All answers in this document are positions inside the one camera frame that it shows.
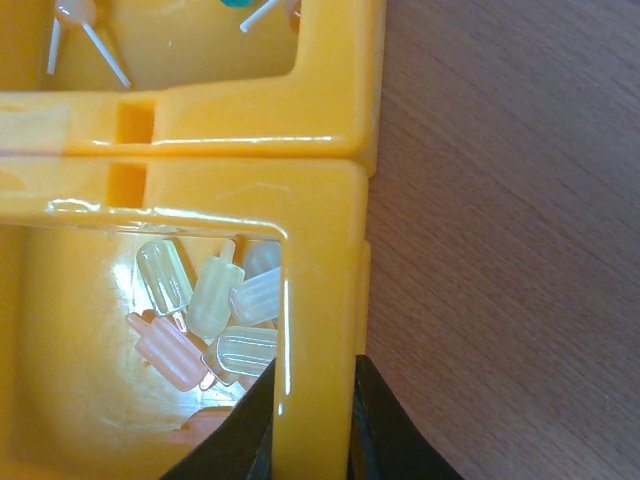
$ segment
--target popsicle-shaped candy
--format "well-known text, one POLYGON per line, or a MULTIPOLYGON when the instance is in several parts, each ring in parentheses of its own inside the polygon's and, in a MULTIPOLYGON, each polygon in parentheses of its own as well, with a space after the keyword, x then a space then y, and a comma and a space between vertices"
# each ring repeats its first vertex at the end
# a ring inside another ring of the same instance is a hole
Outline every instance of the popsicle-shaped candy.
POLYGON ((202 338, 216 338, 227 326, 231 310, 229 291, 244 279, 233 263, 235 244, 226 240, 219 257, 205 260, 189 305, 187 327, 202 338))
POLYGON ((181 312, 189 305, 193 289, 176 246, 169 240, 145 243, 136 261, 153 309, 161 316, 175 313, 178 326, 185 331, 181 312))
POLYGON ((197 447, 224 423, 231 407, 204 408, 191 415, 182 428, 169 433, 169 442, 197 447))
POLYGON ((191 390, 207 375, 200 360, 202 350, 167 317, 145 322, 137 313, 127 315, 129 325, 140 334, 136 350, 181 392, 191 390))
POLYGON ((280 242, 262 242, 252 247, 244 257, 245 278, 253 278, 280 266, 280 242))
POLYGON ((280 267, 232 288, 229 304, 240 325, 248 327, 267 320, 277 320, 280 310, 280 267))
POLYGON ((259 377, 276 356, 278 331, 270 328, 228 327, 215 344, 218 362, 225 370, 259 377))
POLYGON ((220 383, 228 387, 238 380, 238 375, 222 368, 222 365, 220 365, 218 361, 216 344, 217 342, 213 342, 209 348, 207 348, 206 352, 204 352, 200 360, 220 383))

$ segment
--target wooden table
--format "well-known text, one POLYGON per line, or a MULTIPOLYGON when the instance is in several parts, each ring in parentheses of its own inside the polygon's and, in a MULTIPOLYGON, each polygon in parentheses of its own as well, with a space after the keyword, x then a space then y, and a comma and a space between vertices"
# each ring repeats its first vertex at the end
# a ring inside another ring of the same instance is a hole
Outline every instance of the wooden table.
POLYGON ((640 479, 640 1, 389 0, 368 353, 465 478, 640 479))

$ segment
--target black object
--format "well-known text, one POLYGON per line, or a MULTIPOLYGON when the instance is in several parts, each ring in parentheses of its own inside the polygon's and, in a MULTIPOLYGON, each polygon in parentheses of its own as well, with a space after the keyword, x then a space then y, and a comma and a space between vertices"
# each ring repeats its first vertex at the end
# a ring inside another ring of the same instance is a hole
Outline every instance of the black object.
MULTIPOLYGON (((162 480, 269 480, 275 362, 162 480)), ((424 439, 367 356, 356 358, 348 480, 463 480, 424 439)))

